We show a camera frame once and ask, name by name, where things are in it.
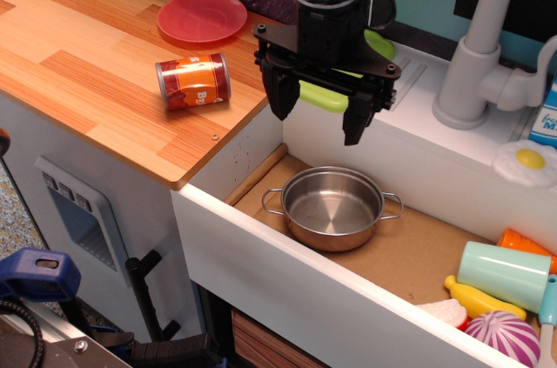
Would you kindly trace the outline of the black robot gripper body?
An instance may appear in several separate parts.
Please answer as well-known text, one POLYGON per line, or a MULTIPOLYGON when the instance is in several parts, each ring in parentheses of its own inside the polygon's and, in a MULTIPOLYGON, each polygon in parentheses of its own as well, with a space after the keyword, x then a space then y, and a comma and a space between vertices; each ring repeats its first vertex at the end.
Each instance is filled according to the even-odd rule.
POLYGON ((401 69, 366 42, 370 0, 296 0, 294 25, 260 24, 255 62, 266 58, 293 68, 295 76, 310 84, 348 97, 373 94, 380 110, 391 109, 395 81, 401 69))

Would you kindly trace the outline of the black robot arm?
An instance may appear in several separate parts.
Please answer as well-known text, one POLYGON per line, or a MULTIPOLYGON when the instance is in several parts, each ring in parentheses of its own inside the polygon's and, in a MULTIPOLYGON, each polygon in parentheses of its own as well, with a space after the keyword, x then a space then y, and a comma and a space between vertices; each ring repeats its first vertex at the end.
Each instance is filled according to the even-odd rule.
POLYGON ((301 83, 334 91, 348 98, 343 132, 345 143, 355 145, 374 114, 391 109, 401 69, 366 41, 371 0, 295 1, 296 24, 260 24, 253 31, 272 112, 286 119, 301 83))

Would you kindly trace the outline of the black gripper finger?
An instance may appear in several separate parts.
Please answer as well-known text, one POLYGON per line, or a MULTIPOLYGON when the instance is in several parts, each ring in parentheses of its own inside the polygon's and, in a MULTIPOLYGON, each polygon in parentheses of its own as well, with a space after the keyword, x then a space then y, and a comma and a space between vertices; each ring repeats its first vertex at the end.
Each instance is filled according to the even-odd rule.
POLYGON ((345 146, 359 143, 364 130, 371 123, 374 114, 380 111, 380 107, 381 103, 371 93, 359 92, 348 98, 348 105, 342 123, 345 146))
POLYGON ((299 100, 299 79, 295 76, 293 68, 278 66, 266 58, 261 61, 260 69, 272 112, 283 121, 299 100))

